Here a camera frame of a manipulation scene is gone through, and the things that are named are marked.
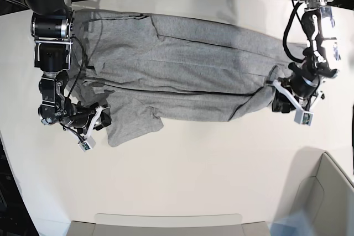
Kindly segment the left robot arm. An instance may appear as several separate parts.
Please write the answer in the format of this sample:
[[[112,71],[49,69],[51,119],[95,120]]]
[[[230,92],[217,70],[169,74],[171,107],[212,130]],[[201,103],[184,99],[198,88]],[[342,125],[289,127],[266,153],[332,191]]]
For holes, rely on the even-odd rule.
[[[291,63],[292,75],[280,78],[272,103],[273,112],[289,113],[296,104],[309,111],[312,98],[320,95],[320,85],[327,78],[335,78],[339,72],[336,62],[340,60],[335,22],[329,3],[334,0],[291,0],[293,10],[283,34],[283,49]],[[294,56],[288,47],[288,34],[297,18],[306,36],[307,47],[303,57]]]

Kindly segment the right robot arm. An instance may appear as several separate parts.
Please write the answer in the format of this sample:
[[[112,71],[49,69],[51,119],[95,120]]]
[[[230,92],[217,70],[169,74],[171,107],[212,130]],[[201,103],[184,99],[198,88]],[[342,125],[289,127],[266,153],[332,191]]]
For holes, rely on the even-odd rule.
[[[25,0],[33,11],[30,32],[34,38],[34,66],[42,70],[39,91],[42,103],[38,108],[44,125],[59,123],[73,134],[79,144],[87,143],[93,130],[111,124],[105,106],[89,107],[72,103],[64,94],[69,81],[75,12],[71,0]]]

